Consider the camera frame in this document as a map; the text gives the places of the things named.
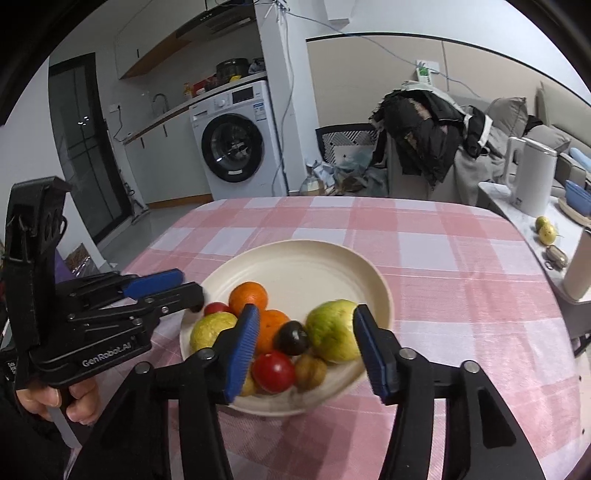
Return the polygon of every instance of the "white kettle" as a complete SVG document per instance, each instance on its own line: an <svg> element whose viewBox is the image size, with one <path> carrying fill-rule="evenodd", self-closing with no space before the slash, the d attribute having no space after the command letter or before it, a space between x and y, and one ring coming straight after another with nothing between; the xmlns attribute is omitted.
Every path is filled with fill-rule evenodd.
<svg viewBox="0 0 591 480"><path fill-rule="evenodd" d="M513 155L520 150L519 164L513 180L509 179L509 167ZM511 137L505 155L503 183L511 190L511 203L526 215L539 217L544 214L556 172L558 154L529 138Z"/></svg>

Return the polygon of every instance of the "human hand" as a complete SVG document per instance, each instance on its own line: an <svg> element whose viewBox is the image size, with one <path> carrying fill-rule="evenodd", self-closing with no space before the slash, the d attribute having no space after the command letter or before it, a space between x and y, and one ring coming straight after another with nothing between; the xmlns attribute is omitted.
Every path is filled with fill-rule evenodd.
<svg viewBox="0 0 591 480"><path fill-rule="evenodd" d="M88 378L72 385L69 390L76 401L66 409L68 418L82 425L95 422L99 417L100 404L96 380ZM33 384L24 390L17 390L17 398L25 410L38 414L48 421L51 421L51 417L47 407L59 407L61 405L59 390L40 384Z"/></svg>

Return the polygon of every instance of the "blue pillow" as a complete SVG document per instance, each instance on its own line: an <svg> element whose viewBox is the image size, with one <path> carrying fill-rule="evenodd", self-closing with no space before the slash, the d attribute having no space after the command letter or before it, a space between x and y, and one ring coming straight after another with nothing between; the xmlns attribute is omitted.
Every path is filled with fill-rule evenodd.
<svg viewBox="0 0 591 480"><path fill-rule="evenodd" d="M579 162L585 170L591 172L591 158L581 152L578 148L571 148L570 156Z"/></svg>

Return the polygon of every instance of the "plate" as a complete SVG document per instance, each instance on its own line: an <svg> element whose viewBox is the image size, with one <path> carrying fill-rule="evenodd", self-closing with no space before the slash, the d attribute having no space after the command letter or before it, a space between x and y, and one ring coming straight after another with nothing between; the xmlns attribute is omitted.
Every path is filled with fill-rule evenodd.
<svg viewBox="0 0 591 480"><path fill-rule="evenodd" d="M566 200L563 198L558 199L558 206L563 211L563 213L569 217L573 222L578 223L582 226L591 226L591 219L581 215L577 212L574 208L570 207Z"/></svg>
<svg viewBox="0 0 591 480"><path fill-rule="evenodd" d="M207 303L227 303L230 292L246 281L265 287L268 309L285 312L302 323L315 307L338 299L366 303L381 328L389 328L394 314L390 291L376 268L352 250L327 242L286 240L232 258L202 282ZM201 317L185 311L180 332L183 360L191 354L191 330ZM297 415L353 387L364 374L360 359L330 364L324 383L309 392L299 393L292 387L278 395L237 397L230 406L259 416Z"/></svg>

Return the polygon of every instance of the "wooden shelf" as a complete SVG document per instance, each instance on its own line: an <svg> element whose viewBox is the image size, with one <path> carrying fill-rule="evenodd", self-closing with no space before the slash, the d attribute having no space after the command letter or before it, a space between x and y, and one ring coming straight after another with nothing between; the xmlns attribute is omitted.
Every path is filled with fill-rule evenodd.
<svg viewBox="0 0 591 480"><path fill-rule="evenodd" d="M138 77L145 75L152 69L160 65L164 60L169 58L174 53L178 52L181 48L186 47L191 42L189 40L181 40L176 37L175 33L172 33L166 37L162 42L156 45L146 55L144 55L138 62L132 66L122 76L124 79Z"/></svg>

